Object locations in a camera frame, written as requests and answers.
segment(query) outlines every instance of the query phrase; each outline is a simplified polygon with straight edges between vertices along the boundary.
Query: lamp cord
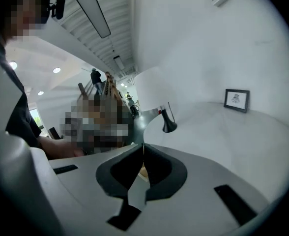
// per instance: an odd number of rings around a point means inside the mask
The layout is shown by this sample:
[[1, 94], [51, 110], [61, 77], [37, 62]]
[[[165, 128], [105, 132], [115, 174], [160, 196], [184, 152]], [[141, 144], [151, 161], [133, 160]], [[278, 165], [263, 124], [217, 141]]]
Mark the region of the lamp cord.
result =
[[168, 102], [168, 104], [169, 104], [169, 108], [170, 108], [170, 111], [171, 111], [171, 114], [172, 114], [172, 117], [173, 117], [173, 121], [175, 122], [175, 119], [174, 119], [174, 116], [173, 116], [173, 113], [172, 113], [172, 109], [170, 107], [170, 103]]

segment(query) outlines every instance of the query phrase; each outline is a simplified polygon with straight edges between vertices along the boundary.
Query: corrugated ceiling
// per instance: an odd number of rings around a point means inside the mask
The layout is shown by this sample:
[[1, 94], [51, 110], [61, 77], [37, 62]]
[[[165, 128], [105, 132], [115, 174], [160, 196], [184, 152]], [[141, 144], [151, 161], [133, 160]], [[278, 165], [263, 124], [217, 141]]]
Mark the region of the corrugated ceiling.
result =
[[128, 0], [98, 0], [111, 35], [101, 38], [92, 23], [85, 15], [76, 0], [66, 0], [64, 17], [58, 23], [97, 55], [118, 78], [127, 73], [121, 71], [113, 58], [120, 55], [124, 64], [128, 64], [126, 72], [133, 70], [131, 49], [130, 13]]

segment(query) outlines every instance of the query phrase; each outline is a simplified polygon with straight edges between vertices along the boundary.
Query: framed drawing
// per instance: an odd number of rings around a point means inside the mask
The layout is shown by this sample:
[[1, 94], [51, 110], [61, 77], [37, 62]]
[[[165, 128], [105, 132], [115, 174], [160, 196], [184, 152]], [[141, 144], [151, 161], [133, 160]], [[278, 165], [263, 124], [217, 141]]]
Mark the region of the framed drawing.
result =
[[247, 90], [225, 90], [225, 108], [232, 108], [246, 113], [248, 108], [249, 91]]

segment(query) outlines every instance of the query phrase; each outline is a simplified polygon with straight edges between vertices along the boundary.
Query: person's hand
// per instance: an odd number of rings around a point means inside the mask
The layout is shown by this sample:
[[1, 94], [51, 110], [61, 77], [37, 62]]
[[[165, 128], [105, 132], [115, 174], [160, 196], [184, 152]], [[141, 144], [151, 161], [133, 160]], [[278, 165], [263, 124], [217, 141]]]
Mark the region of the person's hand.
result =
[[62, 159], [83, 156], [81, 148], [75, 143], [67, 142], [65, 139], [53, 140], [48, 137], [39, 137], [39, 142], [49, 159]]

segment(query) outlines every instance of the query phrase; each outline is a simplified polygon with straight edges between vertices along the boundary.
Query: ceiling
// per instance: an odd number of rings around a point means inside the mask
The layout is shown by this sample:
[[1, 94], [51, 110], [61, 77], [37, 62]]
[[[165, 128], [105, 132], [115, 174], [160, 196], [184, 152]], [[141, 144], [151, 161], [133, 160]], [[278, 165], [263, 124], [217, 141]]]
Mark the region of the ceiling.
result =
[[[56, 22], [104, 62], [117, 80], [126, 79], [135, 71], [131, 47], [129, 1], [98, 0], [98, 2], [112, 33], [108, 37], [102, 39], [99, 36], [76, 0], [66, 0], [64, 16]], [[124, 70], [120, 70], [113, 60], [117, 55], [123, 61]]]
[[[83, 69], [87, 70], [87, 77], [90, 77], [88, 71], [93, 68], [74, 55], [35, 36], [9, 42], [6, 46], [6, 59], [17, 63], [15, 72], [25, 87], [30, 103], [40, 98], [38, 92], [56, 87], [83, 72]], [[55, 74], [53, 69], [56, 67], [61, 68], [61, 71]], [[74, 86], [79, 95], [79, 88]]]

